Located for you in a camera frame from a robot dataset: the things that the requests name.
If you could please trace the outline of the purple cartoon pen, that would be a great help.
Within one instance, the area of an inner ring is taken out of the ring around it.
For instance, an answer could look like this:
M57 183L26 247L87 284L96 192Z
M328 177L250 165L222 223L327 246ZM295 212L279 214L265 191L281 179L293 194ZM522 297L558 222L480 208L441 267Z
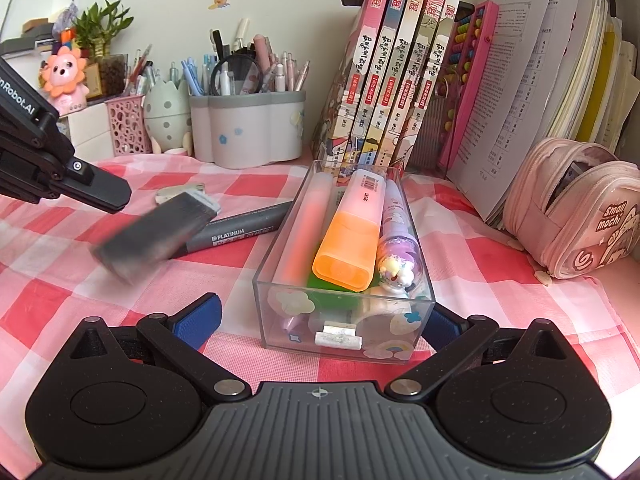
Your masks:
M406 292L420 276L418 242L410 232L409 214L395 181L386 181L381 236L376 254L378 280L387 290Z

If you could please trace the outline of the light purple pen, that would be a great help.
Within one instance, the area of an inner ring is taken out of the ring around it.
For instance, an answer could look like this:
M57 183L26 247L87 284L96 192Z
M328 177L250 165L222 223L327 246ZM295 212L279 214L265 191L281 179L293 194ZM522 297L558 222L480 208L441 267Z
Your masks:
M307 323L307 318L308 315L306 314L288 316L281 323L282 330L284 330L287 334L295 333L296 330L299 330L300 326L303 326Z

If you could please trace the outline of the clear plastic organizer box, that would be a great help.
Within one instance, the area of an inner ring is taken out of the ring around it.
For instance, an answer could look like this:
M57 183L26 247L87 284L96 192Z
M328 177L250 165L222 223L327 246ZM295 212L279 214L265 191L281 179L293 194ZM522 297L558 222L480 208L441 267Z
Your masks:
M267 347L408 361L435 299L400 172L313 162L253 288Z

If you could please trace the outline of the orange cap pink highlighter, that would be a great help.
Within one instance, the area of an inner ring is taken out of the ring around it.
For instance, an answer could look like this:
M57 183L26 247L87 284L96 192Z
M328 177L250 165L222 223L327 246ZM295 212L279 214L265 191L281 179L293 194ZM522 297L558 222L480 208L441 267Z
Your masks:
M332 217L314 257L317 278L363 292L373 278L384 206L386 179L358 169Z

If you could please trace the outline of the pink tube pen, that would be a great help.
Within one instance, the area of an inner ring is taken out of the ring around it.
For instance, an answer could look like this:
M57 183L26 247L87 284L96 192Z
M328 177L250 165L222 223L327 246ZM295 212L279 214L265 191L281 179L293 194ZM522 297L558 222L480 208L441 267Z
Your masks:
M275 283L292 286L307 283L332 188L333 179L327 172L318 172L311 177L274 272Z

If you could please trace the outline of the black grey marker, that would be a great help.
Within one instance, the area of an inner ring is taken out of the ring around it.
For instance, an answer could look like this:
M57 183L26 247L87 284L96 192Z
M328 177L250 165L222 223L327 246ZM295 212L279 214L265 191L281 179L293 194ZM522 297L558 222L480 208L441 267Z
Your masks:
M277 231L293 204L294 202L290 200L289 202L213 220L207 223L200 232L192 236L190 240L181 245L171 256L171 259Z

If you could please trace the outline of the green cap highlighter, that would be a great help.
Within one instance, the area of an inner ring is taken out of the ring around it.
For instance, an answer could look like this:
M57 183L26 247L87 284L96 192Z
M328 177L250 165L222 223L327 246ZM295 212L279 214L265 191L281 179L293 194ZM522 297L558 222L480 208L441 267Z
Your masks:
M307 297L319 311L351 311L360 305L361 292L322 281L312 272L307 278Z

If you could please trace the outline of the pink lion toy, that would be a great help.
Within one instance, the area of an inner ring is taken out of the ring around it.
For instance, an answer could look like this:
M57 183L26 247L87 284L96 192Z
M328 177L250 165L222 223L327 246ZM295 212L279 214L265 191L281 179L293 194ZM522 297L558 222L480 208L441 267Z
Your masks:
M78 48L63 46L48 57L41 73L43 91L61 116L79 112L87 106L86 66L87 60Z

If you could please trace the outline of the red checkered tablecloth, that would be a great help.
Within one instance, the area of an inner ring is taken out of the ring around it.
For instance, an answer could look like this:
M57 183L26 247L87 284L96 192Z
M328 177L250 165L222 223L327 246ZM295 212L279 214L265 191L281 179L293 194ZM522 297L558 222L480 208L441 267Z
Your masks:
M224 307L206 356L252 385L261 382L385 384L397 367L265 349L253 276L271 244L261 235L163 264L126 287L91 257L91 247L153 207L168 186L201 183L224 214L287 202L305 177L304 162L242 171L186 156L120 156L103 168L125 178L132 196L110 216L60 198L32 205L1 202L1 463L17 478L39 464L24 409L50 361L87 316L131 325L153 312L175 312L205 294ZM448 182L412 176L404 189L436 300L457 314L483 313L506 327L550 318L600 382L612 427L598 458L611 476L639 455L639 267L625 258L584 278L539 283L527 256L477 218Z

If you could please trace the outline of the potted bamboo plant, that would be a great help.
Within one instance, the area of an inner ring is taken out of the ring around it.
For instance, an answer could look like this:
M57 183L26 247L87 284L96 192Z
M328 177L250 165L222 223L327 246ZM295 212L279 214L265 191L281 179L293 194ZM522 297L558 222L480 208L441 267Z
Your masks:
M112 52L112 43L134 21L129 12L120 0L104 0L103 6L93 3L74 21L78 46L98 64L102 96L106 98L119 96L125 89L125 57Z

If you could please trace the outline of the grey white pen holder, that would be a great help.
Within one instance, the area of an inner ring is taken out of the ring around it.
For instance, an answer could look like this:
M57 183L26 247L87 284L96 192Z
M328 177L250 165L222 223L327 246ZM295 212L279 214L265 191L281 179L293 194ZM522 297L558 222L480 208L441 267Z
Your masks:
M226 169L298 159L305 102L303 91L192 96L194 157Z

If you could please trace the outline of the pink pencil case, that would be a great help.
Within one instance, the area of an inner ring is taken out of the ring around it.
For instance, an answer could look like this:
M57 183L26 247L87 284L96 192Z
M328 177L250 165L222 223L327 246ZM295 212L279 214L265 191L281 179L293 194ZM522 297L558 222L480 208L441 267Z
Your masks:
M548 274L576 278L637 246L639 168L597 143L544 139L518 170L502 220Z

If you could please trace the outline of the pink spine comic book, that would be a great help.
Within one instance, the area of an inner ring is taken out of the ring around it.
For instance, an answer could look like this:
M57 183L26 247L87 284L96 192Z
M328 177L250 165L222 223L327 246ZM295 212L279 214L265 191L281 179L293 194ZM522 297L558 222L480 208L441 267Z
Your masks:
M363 0L312 136L314 157L341 166L387 0Z

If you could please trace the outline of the white spine comic book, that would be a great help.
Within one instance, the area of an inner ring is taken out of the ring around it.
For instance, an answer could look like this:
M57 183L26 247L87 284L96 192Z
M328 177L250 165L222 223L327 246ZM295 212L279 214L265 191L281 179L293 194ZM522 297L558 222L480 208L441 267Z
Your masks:
M416 139L426 116L427 105L435 90L437 76L442 67L442 62L444 62L459 3L460 0L444 0L442 12L440 12L440 17L437 21L430 53L422 70L420 86L414 95L412 107L409 110L402 139L400 140L398 162L401 163L401 167L404 169L408 166L411 152L416 145Z

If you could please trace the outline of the pink abacus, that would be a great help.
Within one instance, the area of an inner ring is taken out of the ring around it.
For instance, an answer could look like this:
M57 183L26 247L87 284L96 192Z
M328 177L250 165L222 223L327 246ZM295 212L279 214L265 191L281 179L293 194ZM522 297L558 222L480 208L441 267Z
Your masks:
M497 24L499 6L491 0L454 22L438 93L444 98L437 167L454 164L469 122Z

